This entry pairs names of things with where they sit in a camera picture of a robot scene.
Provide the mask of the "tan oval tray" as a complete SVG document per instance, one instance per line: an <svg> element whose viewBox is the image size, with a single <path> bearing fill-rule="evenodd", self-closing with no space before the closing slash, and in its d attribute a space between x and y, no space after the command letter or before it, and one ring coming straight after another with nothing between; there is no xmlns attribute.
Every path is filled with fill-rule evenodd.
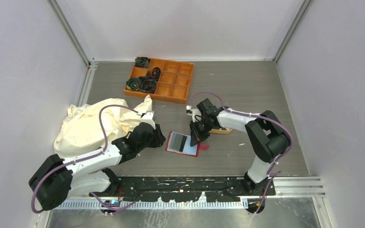
<svg viewBox="0 0 365 228"><path fill-rule="evenodd" d="M216 127L212 128L209 133L215 133L215 134L230 134L232 132L232 128L225 128L225 127Z"/></svg>

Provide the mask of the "red card holder wallet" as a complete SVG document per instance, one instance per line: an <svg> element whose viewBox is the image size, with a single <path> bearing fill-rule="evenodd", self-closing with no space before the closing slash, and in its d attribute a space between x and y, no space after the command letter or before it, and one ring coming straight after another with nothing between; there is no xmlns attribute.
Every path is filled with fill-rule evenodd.
<svg viewBox="0 0 365 228"><path fill-rule="evenodd" d="M167 152L173 152L173 153L177 153L177 154L181 154L181 155L188 155L188 156L192 156L192 157L197 157L199 155L199 151L204 151L204 150L207 150L209 148L209 145L201 145L200 143L195 145L195 146L190 146L191 136L186 135L187 140L185 142L185 147L184 147L184 150L182 152L179 152L177 150L170 150L168 148L168 145L169 145L169 140L170 140L171 133L172 132L169 133L167 143L166 143L165 150Z"/></svg>

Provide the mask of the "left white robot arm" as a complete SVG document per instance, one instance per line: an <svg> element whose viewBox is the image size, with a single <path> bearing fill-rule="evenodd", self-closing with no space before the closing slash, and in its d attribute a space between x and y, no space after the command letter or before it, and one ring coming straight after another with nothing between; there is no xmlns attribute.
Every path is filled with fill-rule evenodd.
<svg viewBox="0 0 365 228"><path fill-rule="evenodd" d="M29 186L43 211L56 208L69 197L91 192L114 196L120 181L109 168L135 158L145 148L161 147L164 142L159 124L140 123L105 149L66 159L58 154L47 157L30 178Z"/></svg>

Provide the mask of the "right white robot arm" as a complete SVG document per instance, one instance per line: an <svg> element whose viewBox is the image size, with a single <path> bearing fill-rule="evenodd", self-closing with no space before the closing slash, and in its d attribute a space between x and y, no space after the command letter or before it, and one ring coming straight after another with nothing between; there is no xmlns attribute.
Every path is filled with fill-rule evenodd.
<svg viewBox="0 0 365 228"><path fill-rule="evenodd" d="M256 157L242 183L250 195L262 191L273 166L292 145L292 135L270 110L260 114L244 113L225 106L217 108L205 99L196 108L186 106L186 113L192 116L189 123L191 146L205 141L216 128L230 128L248 135Z"/></svg>

